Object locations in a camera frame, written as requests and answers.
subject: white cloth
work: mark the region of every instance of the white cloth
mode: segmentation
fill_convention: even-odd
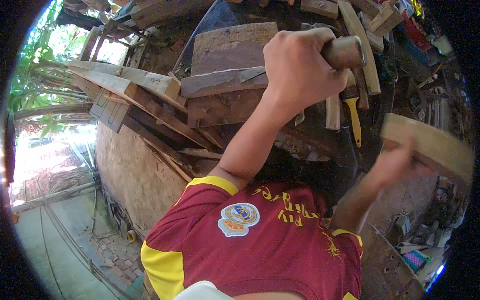
[[[203,280],[192,284],[173,300],[233,300],[233,298],[216,289],[210,281]]]

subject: yellow sleeve trim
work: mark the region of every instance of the yellow sleeve trim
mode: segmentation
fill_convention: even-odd
[[[158,297],[172,300],[185,288],[182,252],[162,252],[147,246],[140,250],[142,264]]]
[[[347,292],[345,296],[343,297],[343,300],[357,300],[350,292]]]
[[[359,235],[355,234],[355,233],[351,233],[351,232],[348,231],[348,230],[345,230],[345,229],[337,229],[337,230],[335,230],[335,231],[332,233],[332,235],[333,235],[333,236],[337,236],[337,235],[342,234],[342,233],[349,233],[349,234],[353,234],[354,236],[356,236],[357,239],[359,239],[360,247],[363,248],[363,242],[361,241],[361,237],[360,237]]]
[[[226,180],[225,178],[221,178],[218,176],[207,176],[202,178],[194,178],[189,184],[187,184],[188,188],[191,185],[197,185],[201,183],[215,185],[221,189],[227,191],[230,195],[235,195],[239,192],[239,189],[230,181]]]

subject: club crest badge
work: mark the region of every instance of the club crest badge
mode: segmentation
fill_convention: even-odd
[[[222,209],[218,227],[227,238],[246,236],[249,227],[260,221],[258,209],[251,203],[236,203]]]

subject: maroon jersey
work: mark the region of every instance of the maroon jersey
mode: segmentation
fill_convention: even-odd
[[[358,299],[361,238],[323,228],[320,200],[301,184],[239,192],[220,177],[194,179],[145,239],[143,265],[161,300],[201,280],[231,297]]]

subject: dirt floor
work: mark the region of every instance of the dirt floor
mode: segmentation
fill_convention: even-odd
[[[125,126],[116,134],[99,123],[96,160],[102,182],[144,236],[180,196],[152,171],[151,150]]]

